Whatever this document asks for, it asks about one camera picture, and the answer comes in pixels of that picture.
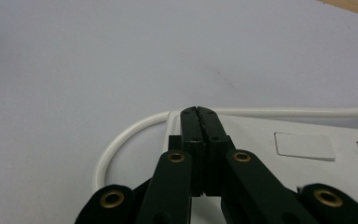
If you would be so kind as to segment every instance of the screw hole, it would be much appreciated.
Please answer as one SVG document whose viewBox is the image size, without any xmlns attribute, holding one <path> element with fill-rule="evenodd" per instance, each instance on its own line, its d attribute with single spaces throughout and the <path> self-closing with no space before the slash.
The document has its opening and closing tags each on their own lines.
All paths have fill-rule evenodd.
<svg viewBox="0 0 358 224">
<path fill-rule="evenodd" d="M 316 189 L 313 196 L 320 202 L 330 207 L 340 207 L 344 202 L 335 193 L 327 189 Z"/>
<path fill-rule="evenodd" d="M 124 194 L 119 190 L 110 190 L 106 192 L 100 200 L 100 204 L 104 208 L 114 208 L 124 202 Z"/>
<path fill-rule="evenodd" d="M 185 160 L 185 155 L 183 155 L 182 153 L 174 152 L 168 155 L 168 159 L 171 162 L 181 162 Z"/>
<path fill-rule="evenodd" d="M 251 159 L 251 156 L 244 152 L 237 152 L 234 154 L 234 160 L 236 161 L 249 161 Z"/>
</svg>

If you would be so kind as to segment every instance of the white wire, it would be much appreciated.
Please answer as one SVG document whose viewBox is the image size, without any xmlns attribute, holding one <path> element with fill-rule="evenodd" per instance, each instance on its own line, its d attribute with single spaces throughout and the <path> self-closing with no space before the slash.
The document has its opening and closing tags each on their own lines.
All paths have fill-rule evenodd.
<svg viewBox="0 0 358 224">
<path fill-rule="evenodd" d="M 313 108 L 313 107 L 261 107 L 261 108 L 213 108 L 217 114 L 253 118 L 353 118 L 358 117 L 358 107 Z M 170 111 L 161 112 L 142 119 L 119 134 L 104 150 L 92 178 L 92 190 L 104 187 L 107 167 L 120 147 L 141 130 L 164 122 Z"/>
</svg>

